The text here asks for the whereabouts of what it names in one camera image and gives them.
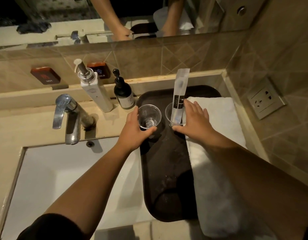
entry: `white pump bottle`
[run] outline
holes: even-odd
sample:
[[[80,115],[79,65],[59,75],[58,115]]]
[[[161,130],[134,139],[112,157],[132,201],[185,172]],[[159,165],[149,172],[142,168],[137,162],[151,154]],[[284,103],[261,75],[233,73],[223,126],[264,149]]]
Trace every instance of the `white pump bottle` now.
[[[77,73],[81,80],[81,87],[104,113],[111,111],[113,104],[97,72],[93,72],[91,68],[85,67],[81,59],[74,60],[74,64],[75,73]]]

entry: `mirror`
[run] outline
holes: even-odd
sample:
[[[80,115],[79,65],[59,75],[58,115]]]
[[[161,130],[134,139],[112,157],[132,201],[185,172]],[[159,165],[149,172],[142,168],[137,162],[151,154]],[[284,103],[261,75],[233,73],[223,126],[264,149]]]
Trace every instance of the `mirror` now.
[[[0,0],[0,49],[242,30],[265,0]]]

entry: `faucet handle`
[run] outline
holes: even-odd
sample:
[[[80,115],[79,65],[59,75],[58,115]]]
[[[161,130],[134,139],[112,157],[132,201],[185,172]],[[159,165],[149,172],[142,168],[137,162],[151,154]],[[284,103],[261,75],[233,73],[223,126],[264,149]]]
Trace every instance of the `faucet handle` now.
[[[62,126],[62,121],[65,112],[71,112],[77,107],[76,101],[64,93],[57,97],[56,99],[56,108],[53,119],[53,129],[60,129]]]

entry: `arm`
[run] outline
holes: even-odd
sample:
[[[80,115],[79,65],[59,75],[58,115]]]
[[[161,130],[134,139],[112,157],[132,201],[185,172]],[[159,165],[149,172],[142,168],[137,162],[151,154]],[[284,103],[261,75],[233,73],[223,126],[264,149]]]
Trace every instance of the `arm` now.
[[[308,226],[308,187],[212,128],[206,109],[184,100],[186,126],[173,130],[212,153],[251,209],[279,239],[302,240]]]
[[[95,10],[114,35],[114,40],[131,40],[128,37],[132,32],[125,28],[117,17],[110,0],[91,0]]]
[[[162,28],[164,36],[177,35],[183,7],[184,0],[168,0],[168,15],[166,22]]]
[[[138,107],[127,116],[117,144],[74,182],[45,213],[61,214],[91,236],[104,213],[109,194],[125,160],[157,128],[141,131]]]

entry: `white sink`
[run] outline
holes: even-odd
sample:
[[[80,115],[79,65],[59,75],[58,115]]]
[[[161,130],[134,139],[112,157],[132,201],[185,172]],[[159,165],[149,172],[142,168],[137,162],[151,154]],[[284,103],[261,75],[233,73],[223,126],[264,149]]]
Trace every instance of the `white sink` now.
[[[83,173],[117,142],[118,137],[76,145],[50,145],[26,150],[1,235],[15,240]],[[122,167],[97,230],[153,220],[143,196],[140,150],[131,153]]]

